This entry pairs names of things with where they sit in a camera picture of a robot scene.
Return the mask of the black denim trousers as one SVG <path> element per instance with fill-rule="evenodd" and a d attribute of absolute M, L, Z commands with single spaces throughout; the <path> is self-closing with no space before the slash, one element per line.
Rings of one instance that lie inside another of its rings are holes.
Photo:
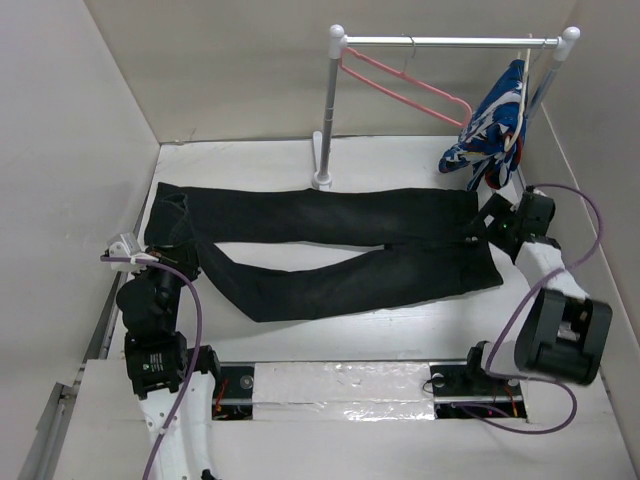
<path fill-rule="evenodd" d="M 144 232 L 192 246 L 215 288 L 257 323 L 421 304 L 502 284 L 471 223 L 476 194 L 405 188 L 247 192 L 158 185 Z"/>

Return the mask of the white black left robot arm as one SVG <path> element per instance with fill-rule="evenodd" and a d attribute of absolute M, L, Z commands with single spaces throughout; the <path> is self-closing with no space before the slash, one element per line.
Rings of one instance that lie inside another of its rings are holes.
<path fill-rule="evenodd" d="M 216 352 L 177 329 L 181 293 L 198 294 L 197 261 L 187 249 L 144 251 L 135 240 L 107 250 L 113 269 L 132 274 L 116 304 L 126 329 L 124 355 L 151 450 L 145 479 L 216 479 L 210 447 L 212 400 L 222 387 Z"/>

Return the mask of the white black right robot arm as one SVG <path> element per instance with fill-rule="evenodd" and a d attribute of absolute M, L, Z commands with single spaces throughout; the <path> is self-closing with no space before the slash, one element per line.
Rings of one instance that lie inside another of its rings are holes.
<path fill-rule="evenodd" d="M 517 204 L 492 194 L 472 223 L 485 228 L 486 239 L 533 290 L 516 314 L 524 322 L 514 341 L 480 341 L 470 349 L 462 381 L 473 393 L 486 393 L 500 376 L 533 374 L 586 386 L 598 373 L 613 311 L 565 266 L 560 244 L 547 235 L 554 214 L 554 201 L 529 189 Z"/>

